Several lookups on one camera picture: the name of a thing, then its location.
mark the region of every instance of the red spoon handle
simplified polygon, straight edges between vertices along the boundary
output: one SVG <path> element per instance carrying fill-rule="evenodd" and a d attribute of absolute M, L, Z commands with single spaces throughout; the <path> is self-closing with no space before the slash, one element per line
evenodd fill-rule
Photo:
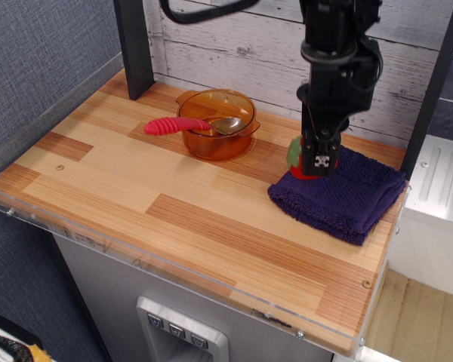
<path fill-rule="evenodd" d="M 153 136 L 176 133 L 181 130 L 209 130 L 210 124 L 196 118 L 164 117 L 146 125 L 144 132 Z"/>

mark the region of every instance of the screw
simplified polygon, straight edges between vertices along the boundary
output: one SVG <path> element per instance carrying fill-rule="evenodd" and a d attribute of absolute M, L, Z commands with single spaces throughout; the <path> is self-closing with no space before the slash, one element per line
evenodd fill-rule
<path fill-rule="evenodd" d="M 365 289 L 371 289 L 371 288 L 372 288 L 372 282 L 371 282 L 371 281 L 363 281 L 363 282 L 362 282 L 362 286 L 363 286 Z"/>

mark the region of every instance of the black cable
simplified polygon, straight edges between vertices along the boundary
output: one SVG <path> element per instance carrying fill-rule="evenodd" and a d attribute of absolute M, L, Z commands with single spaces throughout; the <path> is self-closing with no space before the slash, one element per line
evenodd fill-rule
<path fill-rule="evenodd" d="M 379 51 L 379 48 L 378 47 L 372 47 L 369 44 L 369 39 L 367 37 L 360 38 L 359 42 L 362 45 L 364 45 L 366 47 L 366 49 L 371 51 L 372 54 L 377 59 L 377 75 L 376 75 L 376 79 L 372 82 L 372 84 L 370 86 L 368 86 L 368 87 L 360 87 L 360 86 L 358 86 L 357 84 L 354 83 L 354 80 L 352 79 L 351 72 L 348 71 L 346 77 L 347 77 L 347 80 L 348 80 L 349 84 L 354 89 L 356 89 L 358 92 L 368 93 L 368 92 L 370 92 L 370 91 L 372 91 L 374 89 L 374 87 L 376 86 L 377 82 L 379 81 L 379 78 L 381 77 L 381 74 L 383 74 L 384 61 L 383 61 L 383 57 L 381 55 L 381 52 Z"/>
<path fill-rule="evenodd" d="M 162 10 L 170 20 L 179 24 L 192 24 L 244 10 L 251 7 L 252 5 L 257 4 L 259 1 L 260 0 L 239 0 L 237 2 L 234 2 L 233 4 L 220 6 L 219 8 L 209 8 L 186 14 L 172 11 L 169 7 L 169 0 L 159 0 L 159 3 L 161 4 Z"/>

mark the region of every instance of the silver button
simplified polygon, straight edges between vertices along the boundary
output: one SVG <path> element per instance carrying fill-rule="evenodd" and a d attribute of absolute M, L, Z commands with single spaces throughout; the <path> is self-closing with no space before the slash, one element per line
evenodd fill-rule
<path fill-rule="evenodd" d="M 163 320 L 160 317 L 156 317 L 148 313 L 148 321 L 154 326 L 158 328 L 163 328 Z"/>
<path fill-rule="evenodd" d="M 173 336 L 185 339 L 184 330 L 175 326 L 174 324 L 171 324 L 171 323 L 169 324 L 169 331 Z"/>
<path fill-rule="evenodd" d="M 206 339 L 203 339 L 201 337 L 195 336 L 194 334 L 191 333 L 191 342 L 199 348 L 203 349 L 208 349 L 208 342 Z"/>

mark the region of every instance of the purple towel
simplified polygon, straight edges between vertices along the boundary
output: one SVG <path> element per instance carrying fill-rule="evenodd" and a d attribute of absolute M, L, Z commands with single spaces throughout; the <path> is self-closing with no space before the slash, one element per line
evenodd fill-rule
<path fill-rule="evenodd" d="M 336 238 L 362 245 L 405 188 L 404 173 L 341 146 L 330 177 L 300 180 L 287 172 L 268 189 L 288 215 Z"/>

